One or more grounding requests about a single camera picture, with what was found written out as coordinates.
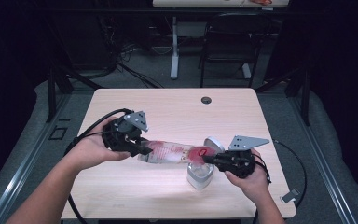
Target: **black chair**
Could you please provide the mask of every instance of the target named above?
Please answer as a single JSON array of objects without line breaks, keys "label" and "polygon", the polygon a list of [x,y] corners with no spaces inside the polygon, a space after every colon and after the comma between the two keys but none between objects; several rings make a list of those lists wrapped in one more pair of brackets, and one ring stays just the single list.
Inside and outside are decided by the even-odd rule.
[{"label": "black chair", "polygon": [[248,87],[252,86],[258,55],[263,39],[271,26],[270,18],[263,15],[223,13],[212,17],[206,24],[200,56],[200,86],[203,87],[205,62],[245,63],[253,65]]}]

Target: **desk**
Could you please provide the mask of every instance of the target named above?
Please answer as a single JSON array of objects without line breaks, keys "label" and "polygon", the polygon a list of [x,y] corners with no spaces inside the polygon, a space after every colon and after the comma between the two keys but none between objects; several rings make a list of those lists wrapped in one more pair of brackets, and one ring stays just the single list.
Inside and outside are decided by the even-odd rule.
[{"label": "desk", "polygon": [[[201,98],[212,102],[205,105]],[[255,91],[252,89],[115,89],[97,90],[81,125],[84,132],[103,115],[120,108],[144,110],[149,131],[143,137],[202,145],[208,136],[225,148],[235,134],[271,141]],[[284,217],[296,213],[282,203],[289,192],[275,147],[258,147],[271,175],[269,190]],[[137,157],[105,162],[79,174],[72,195],[84,218],[195,219],[253,217],[255,205],[214,170],[203,190],[186,180],[187,164],[151,164]],[[62,218],[76,218],[69,204]]]},{"label": "desk", "polygon": [[[273,9],[275,7],[287,7],[288,4],[289,0],[272,0],[272,4],[268,6],[262,6],[250,0],[153,0],[153,7],[262,7],[265,9]],[[176,17],[173,17],[171,79],[178,78],[179,53],[177,45],[177,26]],[[247,64],[242,68],[242,71],[245,77],[250,77],[250,70]]]}]

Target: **wooden tabletop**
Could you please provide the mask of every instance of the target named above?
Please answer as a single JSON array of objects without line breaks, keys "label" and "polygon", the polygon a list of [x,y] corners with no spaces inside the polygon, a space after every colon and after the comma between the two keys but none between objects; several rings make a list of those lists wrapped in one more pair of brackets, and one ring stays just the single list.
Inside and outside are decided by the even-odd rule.
[{"label": "wooden tabletop", "polygon": [[287,7],[289,0],[272,0],[262,6],[250,0],[153,0],[154,7]]},{"label": "wooden tabletop", "polygon": [[[201,101],[204,96],[212,102],[204,104]],[[269,190],[284,217],[296,213],[293,203],[280,200],[289,188],[254,90],[98,90],[79,132],[121,108],[145,111],[149,131],[142,137],[149,140],[200,146],[206,137],[213,136],[227,149],[236,134],[269,139],[269,144],[257,148],[270,172]],[[255,215],[255,205],[217,169],[203,190],[194,189],[186,176],[186,164],[151,164],[138,161],[137,157],[105,162],[80,173],[72,196],[84,218],[195,219]],[[69,204],[62,218],[76,218]]]}]

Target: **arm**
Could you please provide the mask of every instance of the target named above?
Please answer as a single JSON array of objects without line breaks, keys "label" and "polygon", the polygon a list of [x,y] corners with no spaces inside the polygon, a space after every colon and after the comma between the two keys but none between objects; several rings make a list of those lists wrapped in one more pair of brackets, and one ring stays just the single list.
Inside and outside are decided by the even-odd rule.
[{"label": "arm", "polygon": [[[103,126],[113,119],[103,121],[90,133],[101,132]],[[66,200],[80,171],[104,161],[121,161],[129,156],[128,152],[106,149],[100,134],[82,139],[54,166],[7,223],[59,223]]]},{"label": "arm", "polygon": [[[252,149],[256,155],[260,155],[256,150]],[[231,172],[225,172],[228,180],[235,186],[242,189],[242,192],[256,206],[260,223],[284,223],[283,217],[278,210],[277,205],[269,193],[266,173],[263,168],[256,165],[254,172],[244,179],[237,178]]]}]

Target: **person's left hand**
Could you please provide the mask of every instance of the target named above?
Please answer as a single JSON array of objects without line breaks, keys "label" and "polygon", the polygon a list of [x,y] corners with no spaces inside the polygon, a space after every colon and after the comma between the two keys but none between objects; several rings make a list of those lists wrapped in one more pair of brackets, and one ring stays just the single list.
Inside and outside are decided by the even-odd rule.
[{"label": "person's left hand", "polygon": [[130,156],[130,152],[117,152],[107,149],[103,143],[100,132],[103,126],[114,120],[115,117],[104,120],[89,133],[98,133],[80,140],[63,158],[69,162],[76,171],[88,169],[104,161],[121,161]]}]

